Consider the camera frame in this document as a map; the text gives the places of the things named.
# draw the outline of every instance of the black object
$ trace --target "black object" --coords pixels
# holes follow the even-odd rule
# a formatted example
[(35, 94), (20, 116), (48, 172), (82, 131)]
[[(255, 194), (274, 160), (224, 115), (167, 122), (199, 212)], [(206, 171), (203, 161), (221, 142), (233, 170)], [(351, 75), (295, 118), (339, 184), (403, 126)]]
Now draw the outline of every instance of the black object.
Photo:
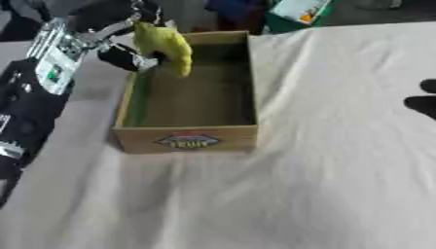
[[(43, 21), (52, 19), (50, 11), (43, 0), (29, 2), (31, 8), (36, 10)], [(42, 23), (32, 18), (22, 17), (11, 5), (11, 0), (2, 0), (3, 10), (11, 13), (11, 20), (0, 32), (0, 42), (30, 41), (35, 38), (41, 29)]]
[[(109, 0), (97, 2), (71, 12), (70, 16), (73, 18), (72, 23), (74, 23), (72, 28), (81, 33), (88, 32), (90, 28), (95, 31), (101, 30), (110, 24), (130, 17), (133, 14), (132, 7), (141, 14), (141, 21), (164, 25), (164, 14), (161, 8), (150, 0), (138, 1), (136, 5), (132, 5), (132, 1), (128, 0)], [(123, 35), (131, 31), (133, 29), (116, 35)]]
[[(420, 87), (428, 92), (436, 94), (436, 79), (421, 82)], [(404, 100), (404, 104), (417, 112), (436, 120), (436, 95), (413, 96)]]
[(13, 61), (0, 76), (0, 116), (9, 117), (1, 122), (0, 143), (24, 151), (15, 158), (0, 155), (0, 181), (7, 181), (0, 193), (0, 209), (54, 130), (74, 85), (62, 95), (47, 92), (35, 75), (37, 64), (35, 58)]
[(139, 71), (135, 58), (138, 56), (136, 51), (123, 44), (114, 44), (108, 51), (97, 53), (98, 58), (108, 62), (116, 67), (123, 68), (127, 71)]

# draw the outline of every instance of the background object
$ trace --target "background object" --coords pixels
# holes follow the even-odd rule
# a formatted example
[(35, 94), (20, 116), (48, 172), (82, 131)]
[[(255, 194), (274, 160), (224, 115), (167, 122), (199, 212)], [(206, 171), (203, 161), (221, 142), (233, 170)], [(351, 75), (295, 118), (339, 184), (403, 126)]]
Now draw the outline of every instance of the background object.
[(366, 10), (388, 10), (401, 7), (403, 0), (355, 0), (356, 6)]

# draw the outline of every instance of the green box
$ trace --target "green box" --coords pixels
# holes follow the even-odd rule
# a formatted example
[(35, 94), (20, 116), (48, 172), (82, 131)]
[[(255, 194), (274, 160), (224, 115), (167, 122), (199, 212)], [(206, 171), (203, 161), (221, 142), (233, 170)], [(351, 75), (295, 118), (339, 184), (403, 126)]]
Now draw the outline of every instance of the green box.
[[(271, 9), (273, 9), (279, 2), (281, 2), (281, 0), (274, 1)], [(312, 24), (304, 24), (298, 21), (279, 17), (271, 12), (267, 12), (266, 27), (271, 34), (280, 34), (314, 26), (324, 26), (325, 20), (331, 14), (332, 10), (333, 1), (331, 1), (329, 5), (321, 11), (319, 17)]]

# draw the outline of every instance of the white table surface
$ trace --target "white table surface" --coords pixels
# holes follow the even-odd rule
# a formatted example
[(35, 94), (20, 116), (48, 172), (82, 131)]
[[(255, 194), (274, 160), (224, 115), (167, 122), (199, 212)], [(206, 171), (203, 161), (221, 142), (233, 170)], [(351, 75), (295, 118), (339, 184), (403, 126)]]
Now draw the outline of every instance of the white table surface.
[[(129, 156), (107, 141), (125, 73), (88, 57), (0, 211), (1, 249), (434, 249), (436, 23), (252, 38), (250, 154)], [(0, 67), (25, 44), (1, 44)]]

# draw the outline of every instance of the floor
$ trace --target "floor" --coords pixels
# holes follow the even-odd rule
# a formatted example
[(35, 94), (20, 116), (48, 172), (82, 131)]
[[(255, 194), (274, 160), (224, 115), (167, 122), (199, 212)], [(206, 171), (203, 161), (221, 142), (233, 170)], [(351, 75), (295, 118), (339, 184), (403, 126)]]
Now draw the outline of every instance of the floor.
[[(80, 5), (99, 0), (46, 1), (50, 3), (54, 13), (65, 15), (65, 10), (67, 9), (78, 8)], [(191, 27), (199, 25), (199, 23), (204, 25), (213, 23), (213, 15), (203, 9), (205, 0), (156, 1), (163, 6), (168, 17), (176, 20), (182, 31), (189, 31)], [(353, 25), (436, 20), (436, 0), (404, 0), (402, 8), (390, 11), (366, 11), (358, 9), (355, 7), (356, 1), (358, 0), (335, 0), (333, 12), (325, 23), (327, 25)], [(9, 14), (1, 13), (0, 11), (0, 30), (2, 30), (8, 20)]]

